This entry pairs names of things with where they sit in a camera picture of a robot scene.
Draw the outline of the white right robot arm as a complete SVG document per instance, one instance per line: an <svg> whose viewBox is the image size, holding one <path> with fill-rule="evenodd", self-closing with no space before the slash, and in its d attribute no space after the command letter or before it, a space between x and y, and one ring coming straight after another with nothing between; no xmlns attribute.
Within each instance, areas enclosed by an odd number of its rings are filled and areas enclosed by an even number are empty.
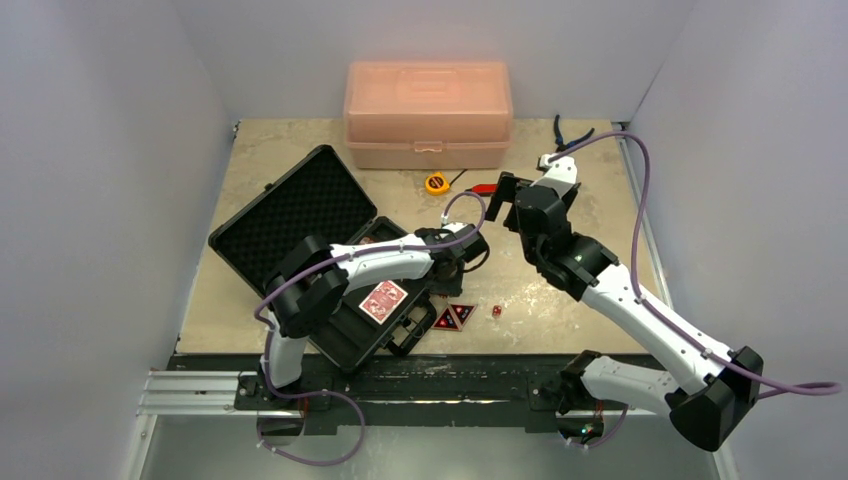
<svg viewBox="0 0 848 480"><path fill-rule="evenodd" d="M717 451L757 402L764 360L750 347L732 349L694 327L645 290L618 257L573 231L567 218L579 183L570 157L541 159L535 181L499 175L486 218L510 209L505 228L519 234L525 260L554 288L618 325L659 369L585 350L537 390L565 414L613 401L668 418L692 445Z"/></svg>

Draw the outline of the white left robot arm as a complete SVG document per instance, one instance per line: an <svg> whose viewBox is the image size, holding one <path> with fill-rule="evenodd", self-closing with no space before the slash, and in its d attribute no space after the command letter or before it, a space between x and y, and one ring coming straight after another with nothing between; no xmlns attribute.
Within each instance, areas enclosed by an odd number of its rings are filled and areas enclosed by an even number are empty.
<svg viewBox="0 0 848 480"><path fill-rule="evenodd" d="M465 223L422 228L370 244L329 244L319 235L305 238L272 273L254 311L267 330L260 397L275 409L295 402L307 338L329 322L350 292L403 280L442 282L488 251L480 228Z"/></svg>

